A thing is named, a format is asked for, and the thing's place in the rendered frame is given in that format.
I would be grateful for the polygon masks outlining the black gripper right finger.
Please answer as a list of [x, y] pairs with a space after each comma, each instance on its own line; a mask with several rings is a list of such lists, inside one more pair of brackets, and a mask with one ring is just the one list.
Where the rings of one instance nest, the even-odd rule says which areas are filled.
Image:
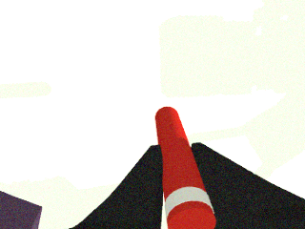
[[191, 150], [211, 200], [214, 229], [305, 229], [305, 198], [202, 142], [192, 142]]

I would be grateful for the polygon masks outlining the red peg with white band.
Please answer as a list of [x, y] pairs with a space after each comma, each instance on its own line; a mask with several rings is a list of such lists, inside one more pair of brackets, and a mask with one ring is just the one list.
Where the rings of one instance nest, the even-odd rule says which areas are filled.
[[155, 114], [157, 144], [163, 152], [164, 211], [168, 229], [214, 229], [214, 209], [175, 108]]

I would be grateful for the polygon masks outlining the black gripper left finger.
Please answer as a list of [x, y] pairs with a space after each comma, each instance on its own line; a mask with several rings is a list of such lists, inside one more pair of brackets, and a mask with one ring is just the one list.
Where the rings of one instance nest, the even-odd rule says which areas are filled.
[[152, 144], [118, 187], [70, 229], [161, 229], [163, 152]]

